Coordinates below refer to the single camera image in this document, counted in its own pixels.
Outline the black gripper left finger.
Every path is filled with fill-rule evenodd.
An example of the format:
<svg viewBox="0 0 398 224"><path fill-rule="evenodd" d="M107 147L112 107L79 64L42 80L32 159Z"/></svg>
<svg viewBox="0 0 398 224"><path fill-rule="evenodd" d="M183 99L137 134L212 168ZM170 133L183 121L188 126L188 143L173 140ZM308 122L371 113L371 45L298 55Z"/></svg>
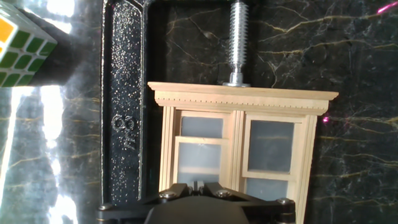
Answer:
<svg viewBox="0 0 398 224"><path fill-rule="evenodd" d="M115 206L111 203L104 203L96 211L96 221L97 223L105 224L124 223L128 220L133 222L144 221L150 214L150 211L157 205L193 196L195 190L196 183L194 183L193 187L188 184L172 184L170 188L132 205Z"/></svg>

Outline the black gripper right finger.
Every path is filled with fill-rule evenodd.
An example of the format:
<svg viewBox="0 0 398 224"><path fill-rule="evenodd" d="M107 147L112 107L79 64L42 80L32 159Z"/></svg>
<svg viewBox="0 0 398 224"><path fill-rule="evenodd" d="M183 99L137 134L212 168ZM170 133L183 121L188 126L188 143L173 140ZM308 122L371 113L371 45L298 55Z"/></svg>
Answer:
<svg viewBox="0 0 398 224"><path fill-rule="evenodd" d="M295 223L295 202L286 197L263 200L228 189L218 182L199 182L198 194L237 205L249 223Z"/></svg>

